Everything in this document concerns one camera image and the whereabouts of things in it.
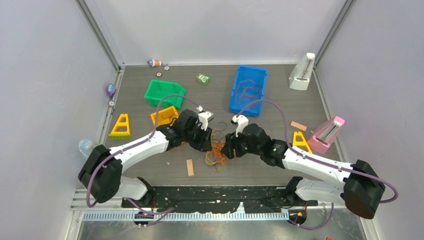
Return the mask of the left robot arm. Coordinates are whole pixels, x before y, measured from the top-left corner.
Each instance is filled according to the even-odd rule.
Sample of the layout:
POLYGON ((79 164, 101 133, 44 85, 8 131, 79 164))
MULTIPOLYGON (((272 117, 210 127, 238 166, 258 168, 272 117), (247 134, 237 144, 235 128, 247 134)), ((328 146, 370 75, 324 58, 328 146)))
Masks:
POLYGON ((213 113, 196 113, 185 109, 173 124, 163 124, 153 133, 124 145, 107 148, 80 145, 87 158, 78 180, 90 191, 95 202, 105 203, 113 197, 132 199, 141 207, 153 202, 153 188, 141 177, 128 178, 123 173, 133 165, 153 155, 161 154, 182 143, 199 152, 212 150, 212 129, 209 122, 213 113))

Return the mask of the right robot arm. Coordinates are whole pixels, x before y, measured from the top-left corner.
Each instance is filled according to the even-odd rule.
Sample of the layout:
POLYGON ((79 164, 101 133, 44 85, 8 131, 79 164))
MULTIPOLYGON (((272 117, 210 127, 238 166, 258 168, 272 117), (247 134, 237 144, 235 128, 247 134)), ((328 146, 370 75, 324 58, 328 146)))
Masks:
POLYGON ((285 198, 291 205, 310 200, 331 202, 344 205, 361 218, 373 219, 386 189, 368 162, 340 162, 309 153, 271 138, 255 123, 248 124, 240 133, 228 133, 221 153, 229 159, 257 155, 269 166, 315 177, 293 177, 289 181, 285 198))

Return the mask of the orange plastic bin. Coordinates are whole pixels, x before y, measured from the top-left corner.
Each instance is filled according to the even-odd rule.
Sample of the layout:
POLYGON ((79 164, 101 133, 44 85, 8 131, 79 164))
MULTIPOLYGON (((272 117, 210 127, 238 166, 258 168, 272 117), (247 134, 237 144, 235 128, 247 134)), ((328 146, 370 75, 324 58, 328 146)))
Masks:
POLYGON ((156 112, 153 112, 150 114, 152 123, 155 125, 156 120, 158 121, 157 127, 162 125, 170 125, 172 126, 174 122, 178 119, 179 113, 175 106, 170 106, 167 108, 164 108, 158 112, 158 116, 156 112))

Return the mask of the yellow triangle block right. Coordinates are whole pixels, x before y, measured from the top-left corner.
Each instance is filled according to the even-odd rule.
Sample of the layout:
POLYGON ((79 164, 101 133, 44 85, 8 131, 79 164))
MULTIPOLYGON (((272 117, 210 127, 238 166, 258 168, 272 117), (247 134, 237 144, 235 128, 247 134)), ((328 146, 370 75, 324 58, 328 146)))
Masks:
POLYGON ((292 143, 294 146, 303 148, 305 151, 307 151, 308 153, 313 153, 305 136, 303 135, 302 132, 300 131, 295 131, 293 133, 293 139, 292 139, 292 143))

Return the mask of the yellow triangle block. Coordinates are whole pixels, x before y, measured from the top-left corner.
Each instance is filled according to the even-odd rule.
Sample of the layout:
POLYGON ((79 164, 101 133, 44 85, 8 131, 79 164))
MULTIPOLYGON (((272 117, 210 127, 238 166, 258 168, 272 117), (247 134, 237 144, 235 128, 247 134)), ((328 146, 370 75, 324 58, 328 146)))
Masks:
POLYGON ((295 131, 293 133, 293 139, 292 139, 292 143, 294 146, 303 148, 305 151, 307 151, 308 153, 313 153, 305 136, 303 135, 302 132, 300 131, 295 131))
POLYGON ((131 137, 129 115, 127 113, 119 115, 108 137, 112 139, 128 139, 131 137))

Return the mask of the green number tile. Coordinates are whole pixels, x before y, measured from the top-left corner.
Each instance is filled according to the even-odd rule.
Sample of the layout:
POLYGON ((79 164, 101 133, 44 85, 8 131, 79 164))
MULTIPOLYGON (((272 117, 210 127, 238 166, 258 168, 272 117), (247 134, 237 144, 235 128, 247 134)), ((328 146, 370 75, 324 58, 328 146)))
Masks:
POLYGON ((202 73, 199 73, 199 74, 196 76, 196 80, 197 80, 199 83, 203 84, 203 85, 207 85, 207 84, 209 83, 209 81, 211 80, 211 78, 210 78, 209 76, 207 76, 207 75, 204 75, 204 74, 202 74, 202 73))

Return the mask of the small pink wooden block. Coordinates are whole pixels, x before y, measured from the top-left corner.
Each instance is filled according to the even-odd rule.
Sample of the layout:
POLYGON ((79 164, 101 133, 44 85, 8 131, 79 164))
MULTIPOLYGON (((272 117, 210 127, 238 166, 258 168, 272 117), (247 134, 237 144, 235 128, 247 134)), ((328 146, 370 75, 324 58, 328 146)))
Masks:
POLYGON ((290 126, 293 127, 293 128, 296 128, 298 130, 301 130, 301 131, 306 131, 308 129, 307 126, 305 126, 301 123, 298 123, 296 121, 291 121, 290 126))

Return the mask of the green plastic bin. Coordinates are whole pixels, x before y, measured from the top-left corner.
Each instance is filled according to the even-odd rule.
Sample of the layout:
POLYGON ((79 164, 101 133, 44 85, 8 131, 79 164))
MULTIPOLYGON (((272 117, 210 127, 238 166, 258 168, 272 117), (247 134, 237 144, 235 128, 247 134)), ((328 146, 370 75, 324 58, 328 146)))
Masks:
MULTIPOLYGON (((182 95, 186 94, 186 89, 181 86, 179 83, 171 82, 171 81, 163 81, 152 79, 150 84, 147 87, 147 90, 144 94, 144 98, 148 101, 148 103, 157 107, 163 97, 168 95, 182 95)), ((168 108, 174 106, 176 109, 180 109, 182 103, 184 101, 183 97, 179 96, 171 96, 166 98, 161 107, 168 108)))

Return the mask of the yellow triangle block left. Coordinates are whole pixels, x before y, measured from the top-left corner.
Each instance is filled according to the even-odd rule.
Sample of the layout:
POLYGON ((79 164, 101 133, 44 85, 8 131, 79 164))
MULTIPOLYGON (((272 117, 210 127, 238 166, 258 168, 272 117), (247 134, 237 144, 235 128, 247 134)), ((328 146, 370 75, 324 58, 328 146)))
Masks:
POLYGON ((128 139, 131 137, 129 115, 127 113, 119 115, 108 137, 112 139, 128 139))

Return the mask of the pink metronome box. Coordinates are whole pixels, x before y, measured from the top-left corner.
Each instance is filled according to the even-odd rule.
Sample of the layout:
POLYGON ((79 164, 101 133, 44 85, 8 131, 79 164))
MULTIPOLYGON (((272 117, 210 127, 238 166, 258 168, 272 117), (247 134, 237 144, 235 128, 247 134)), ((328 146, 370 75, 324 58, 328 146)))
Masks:
POLYGON ((316 128, 307 143, 312 151, 324 155, 335 141, 345 120, 339 116, 332 117, 316 128))

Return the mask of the white metronome box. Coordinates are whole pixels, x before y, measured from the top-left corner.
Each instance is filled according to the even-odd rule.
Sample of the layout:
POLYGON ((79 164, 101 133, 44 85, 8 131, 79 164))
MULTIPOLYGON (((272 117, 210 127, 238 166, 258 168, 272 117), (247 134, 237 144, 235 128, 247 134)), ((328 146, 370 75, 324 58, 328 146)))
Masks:
POLYGON ((289 88, 297 91, 306 91, 308 89, 310 79, 315 64, 314 53, 308 52, 297 63, 289 77, 289 88))

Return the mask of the small toy figure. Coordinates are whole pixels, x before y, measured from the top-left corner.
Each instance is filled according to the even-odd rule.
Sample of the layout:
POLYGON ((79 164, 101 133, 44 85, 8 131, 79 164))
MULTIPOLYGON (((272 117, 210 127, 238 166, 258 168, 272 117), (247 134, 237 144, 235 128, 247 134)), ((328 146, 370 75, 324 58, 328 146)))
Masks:
POLYGON ((160 60, 156 60, 156 59, 149 59, 146 63, 150 67, 160 67, 160 66, 162 66, 162 62, 160 60))

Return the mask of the purple round toy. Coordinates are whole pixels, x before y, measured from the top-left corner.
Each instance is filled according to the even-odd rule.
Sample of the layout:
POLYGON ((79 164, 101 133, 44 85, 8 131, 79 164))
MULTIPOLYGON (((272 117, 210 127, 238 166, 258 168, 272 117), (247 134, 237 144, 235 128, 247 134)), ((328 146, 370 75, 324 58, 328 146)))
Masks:
POLYGON ((117 90, 116 86, 113 83, 111 83, 106 87, 105 92, 107 96, 112 97, 116 93, 116 90, 117 90))

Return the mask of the clear plastic bottle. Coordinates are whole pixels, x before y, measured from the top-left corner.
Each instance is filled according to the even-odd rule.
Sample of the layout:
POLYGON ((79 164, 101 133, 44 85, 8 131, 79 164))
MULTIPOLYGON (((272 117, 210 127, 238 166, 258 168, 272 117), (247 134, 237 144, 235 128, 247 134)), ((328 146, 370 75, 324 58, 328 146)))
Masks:
POLYGON ((85 138, 79 142, 78 149, 81 152, 81 154, 87 159, 92 153, 92 151, 94 150, 94 148, 97 147, 98 145, 99 145, 98 142, 90 138, 85 138))

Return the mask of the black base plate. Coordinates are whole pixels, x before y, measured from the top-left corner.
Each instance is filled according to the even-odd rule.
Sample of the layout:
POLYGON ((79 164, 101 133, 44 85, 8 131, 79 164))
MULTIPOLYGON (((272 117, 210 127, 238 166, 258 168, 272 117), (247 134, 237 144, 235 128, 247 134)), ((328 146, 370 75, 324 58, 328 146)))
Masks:
POLYGON ((291 196, 281 186, 154 186, 135 202, 141 208, 175 213, 234 213, 243 206, 248 214, 277 213, 291 207, 314 207, 317 200, 291 196))

